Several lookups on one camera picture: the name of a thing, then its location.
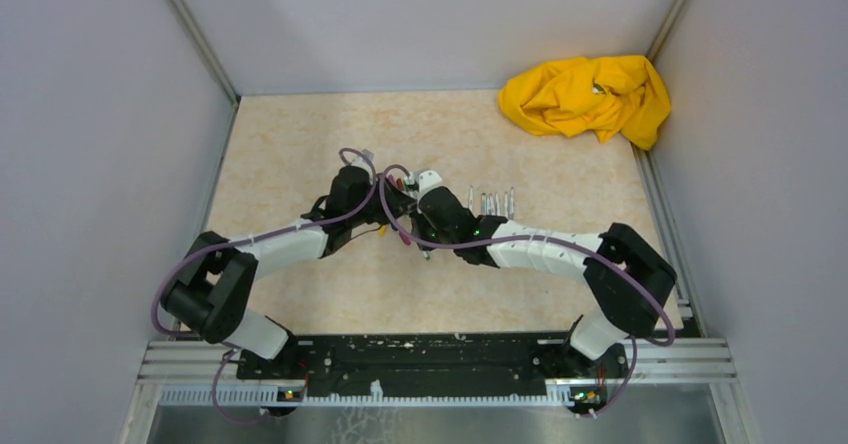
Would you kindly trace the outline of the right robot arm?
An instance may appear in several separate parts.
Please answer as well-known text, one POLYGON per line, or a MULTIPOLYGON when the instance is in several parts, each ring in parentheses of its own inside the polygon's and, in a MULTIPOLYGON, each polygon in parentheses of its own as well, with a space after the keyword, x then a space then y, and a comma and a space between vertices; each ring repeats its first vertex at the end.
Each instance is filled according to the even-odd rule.
POLYGON ((613 223, 596 234, 562 233, 475 215, 443 185, 414 195, 414 216, 428 224, 419 234, 422 244, 450 249, 471 265, 533 270, 587 286, 594 307, 573 325, 563 349, 572 374, 590 375, 627 337, 648 339, 659 323, 673 327, 665 305, 676 272, 632 227, 613 223))

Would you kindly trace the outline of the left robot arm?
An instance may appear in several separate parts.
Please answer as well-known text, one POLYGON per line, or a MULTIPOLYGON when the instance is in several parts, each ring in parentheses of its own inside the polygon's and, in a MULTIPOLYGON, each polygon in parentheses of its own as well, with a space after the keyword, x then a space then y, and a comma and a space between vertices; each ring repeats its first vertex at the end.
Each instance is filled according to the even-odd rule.
POLYGON ((152 311, 165 311, 210 344, 259 354, 277 378, 300 363, 294 336, 273 319, 249 310, 256 281, 304 261, 328 257, 348 244, 355 228, 387 225, 409 214, 414 198, 362 165, 341 168, 328 194, 287 227, 255 237, 199 235, 165 279, 152 311))

